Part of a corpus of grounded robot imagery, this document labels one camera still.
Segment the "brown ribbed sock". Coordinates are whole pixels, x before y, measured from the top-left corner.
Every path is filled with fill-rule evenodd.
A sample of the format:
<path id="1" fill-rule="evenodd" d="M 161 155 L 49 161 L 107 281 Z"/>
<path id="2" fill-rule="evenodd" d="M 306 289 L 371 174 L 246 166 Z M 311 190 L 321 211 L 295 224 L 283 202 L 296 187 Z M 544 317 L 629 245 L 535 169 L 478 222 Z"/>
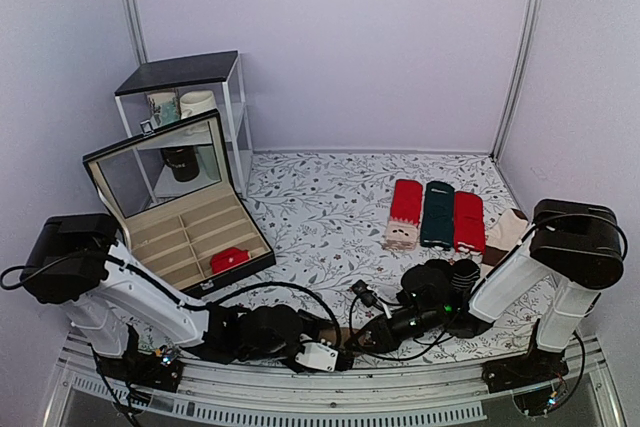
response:
<path id="1" fill-rule="evenodd" d="M 350 330 L 348 327 L 342 327 L 340 329 L 341 342 L 338 342 L 338 337 L 334 328 L 321 329 L 318 334 L 318 338 L 321 342 L 327 343 L 334 347 L 344 348 L 344 342 L 348 338 L 349 334 L 359 329 Z"/>

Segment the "black compartment storage box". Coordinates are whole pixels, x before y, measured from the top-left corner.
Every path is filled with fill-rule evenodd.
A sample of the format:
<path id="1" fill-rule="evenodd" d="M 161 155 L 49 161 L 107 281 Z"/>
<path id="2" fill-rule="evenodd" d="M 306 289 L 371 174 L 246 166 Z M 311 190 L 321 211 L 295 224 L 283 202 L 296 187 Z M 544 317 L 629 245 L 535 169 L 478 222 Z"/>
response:
<path id="1" fill-rule="evenodd" d="M 158 161 L 166 166 L 158 147 L 193 125 L 206 129 L 205 148 L 213 153 L 214 177 L 172 200 L 146 205 L 133 154 L 141 155 L 147 173 Z M 217 111 L 89 153 L 83 164 L 102 202 L 122 226 L 134 257 L 178 290 L 202 297 L 275 264 L 272 247 L 232 183 Z M 251 259 L 213 275 L 211 257 L 230 247 L 248 250 Z"/>

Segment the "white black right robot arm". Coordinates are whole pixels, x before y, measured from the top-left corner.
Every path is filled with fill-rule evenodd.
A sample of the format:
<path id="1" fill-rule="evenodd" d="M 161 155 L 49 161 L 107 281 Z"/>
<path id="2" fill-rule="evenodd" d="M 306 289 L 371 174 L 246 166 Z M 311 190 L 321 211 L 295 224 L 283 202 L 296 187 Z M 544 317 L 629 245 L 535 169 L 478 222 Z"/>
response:
<path id="1" fill-rule="evenodd" d="M 528 230 L 486 276 L 470 259 L 416 265 L 401 278 L 398 308 L 350 329 L 345 346 L 387 360 L 405 340 L 434 328 L 471 339 L 491 329 L 538 282 L 555 277 L 555 298 L 534 328 L 534 347 L 517 362 L 521 379 L 537 383 L 554 369 L 555 353 L 566 348 L 601 291 L 621 279 L 628 249 L 610 208 L 541 200 Z"/>

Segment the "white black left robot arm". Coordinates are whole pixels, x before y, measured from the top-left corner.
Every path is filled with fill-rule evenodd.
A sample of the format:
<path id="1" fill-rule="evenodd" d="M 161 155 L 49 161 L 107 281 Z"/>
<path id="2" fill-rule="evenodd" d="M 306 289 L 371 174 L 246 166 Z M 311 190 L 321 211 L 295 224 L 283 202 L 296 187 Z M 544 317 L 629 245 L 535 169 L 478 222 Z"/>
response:
<path id="1" fill-rule="evenodd" d="M 120 309 L 166 335 L 180 351 L 229 364 L 277 359 L 295 372 L 344 372 L 354 357 L 343 346 L 333 313 L 322 319 L 287 305 L 247 309 L 195 299 L 144 267 L 120 241 L 108 214 L 46 220 L 28 260 L 2 272 L 5 291 L 25 289 L 42 304 L 58 305 L 90 340 L 96 354 L 128 381 L 148 373 L 133 326 Z"/>

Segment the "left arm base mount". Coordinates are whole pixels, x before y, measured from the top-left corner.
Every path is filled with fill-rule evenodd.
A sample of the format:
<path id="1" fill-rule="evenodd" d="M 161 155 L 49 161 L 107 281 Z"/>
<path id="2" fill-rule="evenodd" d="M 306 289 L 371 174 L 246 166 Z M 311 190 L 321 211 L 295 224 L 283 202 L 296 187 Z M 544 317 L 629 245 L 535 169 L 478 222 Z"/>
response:
<path id="1" fill-rule="evenodd" d="M 130 387 L 146 387 L 176 393 L 184 364 L 166 348 L 142 353 L 127 348 L 121 358 L 97 356 L 97 367 L 104 376 L 124 382 Z"/>

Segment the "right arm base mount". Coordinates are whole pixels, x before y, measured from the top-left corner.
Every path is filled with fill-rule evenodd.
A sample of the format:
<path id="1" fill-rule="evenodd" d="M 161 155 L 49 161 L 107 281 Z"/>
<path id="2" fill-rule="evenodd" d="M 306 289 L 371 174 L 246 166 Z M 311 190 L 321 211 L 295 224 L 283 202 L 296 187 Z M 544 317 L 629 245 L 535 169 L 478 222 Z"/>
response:
<path id="1" fill-rule="evenodd" d="M 562 353 L 535 350 L 484 363 L 482 380 L 490 393 L 496 393 L 557 379 L 568 372 Z"/>

